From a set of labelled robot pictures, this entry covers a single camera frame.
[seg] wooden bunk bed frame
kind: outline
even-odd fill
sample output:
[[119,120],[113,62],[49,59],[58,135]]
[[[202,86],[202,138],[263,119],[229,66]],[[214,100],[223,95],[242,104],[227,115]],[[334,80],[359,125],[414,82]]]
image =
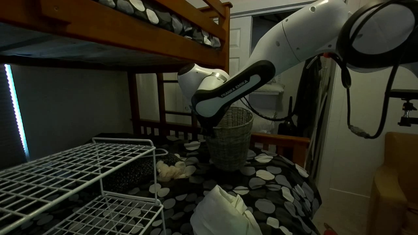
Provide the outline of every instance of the wooden bunk bed frame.
[[[177,72],[189,63],[197,63],[209,68],[220,68],[229,71],[229,19],[231,3],[221,3],[219,0],[203,0],[208,7],[194,8],[186,0],[153,0],[168,8],[171,12],[187,19],[202,30],[220,39],[221,48],[215,50],[203,46],[180,35],[147,24],[138,19],[105,7],[91,0],[13,0],[0,8],[0,23],[10,24],[19,28],[47,33],[47,35],[28,39],[8,45],[6,49],[31,46],[50,40],[51,35],[75,38],[89,42],[100,43],[118,48],[141,51],[176,58],[160,60],[152,65],[107,65],[100,62],[70,61],[51,58],[34,58],[27,56],[0,56],[1,64],[19,64],[26,66],[46,66],[77,69],[105,69],[127,71],[132,113],[133,131],[135,134],[170,135],[180,132],[184,137],[191,134],[197,139],[200,133],[196,117],[191,113],[169,111],[165,108],[164,84],[177,82],[164,80],[163,73]],[[158,84],[158,103],[160,121],[140,118],[136,74],[156,73]],[[185,115],[191,117],[191,125],[170,123],[166,114]],[[304,166],[308,138],[290,137],[284,135],[253,133],[251,144],[263,144],[263,149],[269,145],[276,146],[276,153],[283,155],[285,149],[291,149],[293,162]]]

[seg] polka dot bedding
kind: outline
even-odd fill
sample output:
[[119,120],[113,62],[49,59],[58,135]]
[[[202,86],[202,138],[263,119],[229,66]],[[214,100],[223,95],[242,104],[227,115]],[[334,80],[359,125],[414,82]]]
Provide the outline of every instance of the polka dot bedding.
[[[153,197],[156,190],[164,206],[168,235],[193,235],[190,217],[197,204],[215,185],[219,185],[231,195],[241,196],[264,235],[319,235],[311,221],[322,203],[319,192],[305,170],[290,160],[252,148],[248,150],[244,167],[236,172],[225,172],[211,164],[207,145],[203,140],[179,140],[175,137],[153,139],[150,136],[146,138],[151,138],[157,148],[169,151],[166,156],[158,158],[166,160],[168,165],[184,161],[193,170],[192,176],[188,179],[155,183],[151,171],[145,170],[143,174],[138,174],[142,169],[152,168],[152,163],[144,161],[131,163],[130,168],[120,169],[113,174],[111,180],[107,178],[105,184],[110,191],[122,191],[141,197]],[[98,187],[94,184],[75,194],[10,234],[37,235],[46,232],[68,217],[72,211],[95,198],[99,193]],[[162,221],[157,217],[144,234],[159,235],[161,232]]]
[[171,31],[185,38],[196,41],[212,48],[220,48],[221,43],[217,37],[190,24],[175,14],[171,14],[163,6],[149,0],[94,0],[105,6],[116,9],[144,22]]

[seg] woven wastebasket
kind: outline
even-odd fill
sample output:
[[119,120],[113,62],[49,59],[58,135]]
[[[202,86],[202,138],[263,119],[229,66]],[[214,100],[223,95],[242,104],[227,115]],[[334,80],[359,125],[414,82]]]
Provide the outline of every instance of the woven wastebasket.
[[245,165],[253,120],[249,110],[230,107],[219,125],[214,127],[214,137],[206,137],[211,159],[217,168],[235,171]]

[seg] wire shelf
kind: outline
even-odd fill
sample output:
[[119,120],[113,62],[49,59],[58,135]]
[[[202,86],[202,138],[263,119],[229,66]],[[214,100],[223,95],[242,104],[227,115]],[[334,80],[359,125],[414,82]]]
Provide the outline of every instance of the wire shelf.
[[163,210],[147,198],[119,195],[97,197],[44,235],[141,235]]
[[[140,141],[148,146],[96,143],[96,140]],[[150,140],[94,138],[93,142],[1,171],[0,235],[135,159],[151,152],[148,156],[155,158]]]

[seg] yellow armchair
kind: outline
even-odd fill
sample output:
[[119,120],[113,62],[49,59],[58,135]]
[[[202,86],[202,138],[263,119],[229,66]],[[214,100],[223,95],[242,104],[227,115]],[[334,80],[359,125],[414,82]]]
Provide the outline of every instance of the yellow armchair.
[[389,132],[376,171],[367,235],[418,235],[418,135]]

